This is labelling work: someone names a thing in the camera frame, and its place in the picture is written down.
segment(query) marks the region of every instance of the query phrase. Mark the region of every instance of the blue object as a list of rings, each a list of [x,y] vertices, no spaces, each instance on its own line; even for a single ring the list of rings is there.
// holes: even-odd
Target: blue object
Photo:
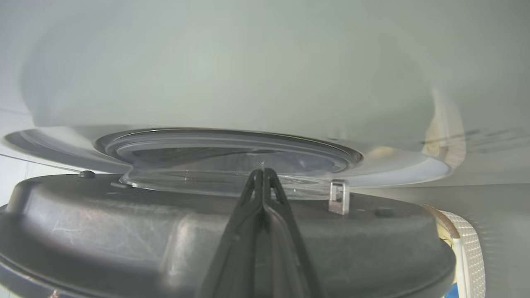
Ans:
[[[454,283],[451,286],[451,290],[445,294],[445,298],[458,298],[458,286]]]

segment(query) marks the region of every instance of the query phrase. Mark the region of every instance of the textured white strip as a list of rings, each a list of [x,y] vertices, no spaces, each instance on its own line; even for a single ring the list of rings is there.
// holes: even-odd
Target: textured white strip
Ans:
[[[486,293],[484,260],[476,230],[462,217],[447,211],[441,212],[453,222],[460,234],[469,272],[469,278],[466,277],[466,280],[469,280],[470,298],[484,298]]]
[[[471,298],[469,274],[466,274],[465,249],[460,239],[453,239],[453,251],[456,255],[456,281],[458,283],[458,298]]]

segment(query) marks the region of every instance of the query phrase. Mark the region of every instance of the black clamp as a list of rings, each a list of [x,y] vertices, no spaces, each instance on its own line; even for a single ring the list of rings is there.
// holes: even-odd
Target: black clamp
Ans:
[[[249,176],[196,298],[254,297],[261,229],[270,240],[272,298],[325,297],[278,176],[258,169]]]

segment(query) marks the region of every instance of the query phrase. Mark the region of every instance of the metal bracket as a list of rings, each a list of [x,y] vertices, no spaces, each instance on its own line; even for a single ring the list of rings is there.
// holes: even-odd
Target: metal bracket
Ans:
[[[350,186],[344,180],[331,180],[329,211],[346,215],[350,212]]]

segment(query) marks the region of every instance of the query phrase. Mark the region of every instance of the gray wall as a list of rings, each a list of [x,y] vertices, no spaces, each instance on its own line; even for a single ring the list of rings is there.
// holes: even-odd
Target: gray wall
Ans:
[[[530,296],[530,184],[356,189],[354,192],[429,204],[477,230],[486,297]]]

